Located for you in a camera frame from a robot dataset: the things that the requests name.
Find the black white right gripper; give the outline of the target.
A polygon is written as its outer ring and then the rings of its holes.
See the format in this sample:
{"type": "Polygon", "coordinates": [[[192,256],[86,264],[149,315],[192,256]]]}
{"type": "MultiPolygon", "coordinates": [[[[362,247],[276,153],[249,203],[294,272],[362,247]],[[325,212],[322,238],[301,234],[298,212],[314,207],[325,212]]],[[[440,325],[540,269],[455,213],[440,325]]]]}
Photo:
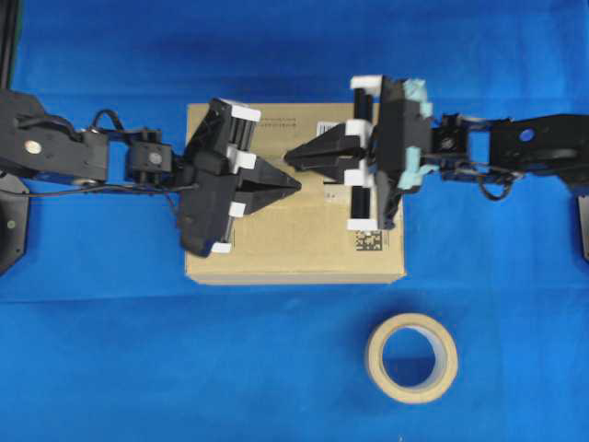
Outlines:
{"type": "Polygon", "coordinates": [[[284,155],[287,165],[352,189],[349,230],[391,230],[402,196],[435,172],[433,104],[420,78],[354,76],[354,118],[284,155]]]}

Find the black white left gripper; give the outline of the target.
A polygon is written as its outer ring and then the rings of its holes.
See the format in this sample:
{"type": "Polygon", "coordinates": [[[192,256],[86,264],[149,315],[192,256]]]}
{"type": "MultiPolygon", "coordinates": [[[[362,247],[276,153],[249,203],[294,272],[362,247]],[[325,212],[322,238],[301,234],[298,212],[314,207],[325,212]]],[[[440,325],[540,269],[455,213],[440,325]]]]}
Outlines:
{"type": "Polygon", "coordinates": [[[212,99],[181,156],[177,225],[182,248],[207,257],[223,247],[231,204],[251,215],[301,190],[301,183],[249,151],[261,112],[243,103],[212,99]]]}

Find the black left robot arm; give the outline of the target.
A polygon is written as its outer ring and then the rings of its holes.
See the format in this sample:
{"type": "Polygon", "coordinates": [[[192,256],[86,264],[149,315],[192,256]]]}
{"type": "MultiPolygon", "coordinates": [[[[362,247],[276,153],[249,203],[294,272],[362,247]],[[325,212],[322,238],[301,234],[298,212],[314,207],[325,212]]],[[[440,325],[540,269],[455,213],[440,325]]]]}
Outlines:
{"type": "Polygon", "coordinates": [[[77,131],[35,96],[2,90],[1,169],[70,185],[76,193],[175,193],[180,245],[202,258],[229,252],[235,219],[301,189],[298,180],[251,152],[261,113],[241,103],[212,99],[181,154],[163,143],[158,130],[126,130],[113,110],[98,115],[108,116],[112,126],[93,121],[77,131]]]}

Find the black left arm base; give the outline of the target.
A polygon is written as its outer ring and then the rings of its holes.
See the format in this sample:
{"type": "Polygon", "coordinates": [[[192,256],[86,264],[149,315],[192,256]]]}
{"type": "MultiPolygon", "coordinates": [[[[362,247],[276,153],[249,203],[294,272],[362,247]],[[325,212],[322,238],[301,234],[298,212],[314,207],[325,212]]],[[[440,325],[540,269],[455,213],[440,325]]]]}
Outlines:
{"type": "Polygon", "coordinates": [[[29,189],[14,175],[1,173],[1,274],[26,253],[29,189]]]}

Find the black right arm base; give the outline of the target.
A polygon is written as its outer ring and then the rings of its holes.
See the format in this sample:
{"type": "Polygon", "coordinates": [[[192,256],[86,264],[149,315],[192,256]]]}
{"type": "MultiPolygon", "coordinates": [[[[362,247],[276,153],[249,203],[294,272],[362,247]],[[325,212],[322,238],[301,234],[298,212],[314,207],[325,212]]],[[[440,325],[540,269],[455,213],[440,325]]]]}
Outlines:
{"type": "Polygon", "coordinates": [[[587,195],[579,195],[577,197],[577,206],[579,211],[583,258],[589,262],[589,197],[587,195]]]}

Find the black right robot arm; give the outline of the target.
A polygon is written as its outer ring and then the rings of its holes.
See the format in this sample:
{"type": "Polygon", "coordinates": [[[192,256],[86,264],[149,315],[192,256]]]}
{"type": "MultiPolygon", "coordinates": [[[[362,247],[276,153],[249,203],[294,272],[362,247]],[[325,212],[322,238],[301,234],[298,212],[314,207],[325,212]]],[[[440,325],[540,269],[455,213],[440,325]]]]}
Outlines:
{"type": "Polygon", "coordinates": [[[556,114],[487,120],[433,117],[418,78],[355,76],[352,119],[288,151],[285,162],[352,190],[350,230],[392,230],[404,195],[423,178],[473,182],[494,202],[526,174],[556,176],[573,193],[588,191],[588,118],[556,114]]]}

